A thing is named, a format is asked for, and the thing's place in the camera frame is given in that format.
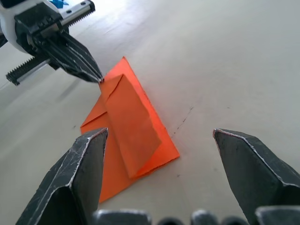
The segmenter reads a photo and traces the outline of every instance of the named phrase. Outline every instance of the orange paper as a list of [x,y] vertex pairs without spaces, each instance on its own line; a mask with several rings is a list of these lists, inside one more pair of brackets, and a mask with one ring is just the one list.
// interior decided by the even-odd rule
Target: orange paper
[[81,132],[108,128],[103,202],[180,155],[125,58],[99,86],[100,98]]

